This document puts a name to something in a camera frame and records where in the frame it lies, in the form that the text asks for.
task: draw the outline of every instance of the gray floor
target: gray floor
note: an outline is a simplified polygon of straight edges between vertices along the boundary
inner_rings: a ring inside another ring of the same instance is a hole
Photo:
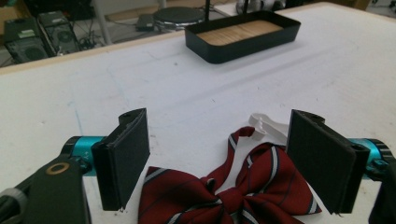
[[[376,3],[371,3],[366,11],[390,18],[396,19],[396,7],[389,7],[391,0],[377,0]],[[219,15],[211,15],[211,20],[218,18]],[[111,33],[111,39],[114,43],[120,43],[125,41],[130,41],[138,38],[144,38],[152,35],[160,35],[161,33],[157,30],[153,32],[137,32],[135,30],[134,24],[136,23],[136,19],[129,21],[117,21],[117,22],[109,22],[108,27]],[[96,20],[88,20],[88,21],[78,21],[74,24],[74,31],[79,40],[81,42],[89,39],[89,45],[94,45],[95,48],[102,47],[105,43],[103,38],[101,37],[101,32],[98,23]],[[4,46],[0,46],[0,67],[13,65],[11,56]]]

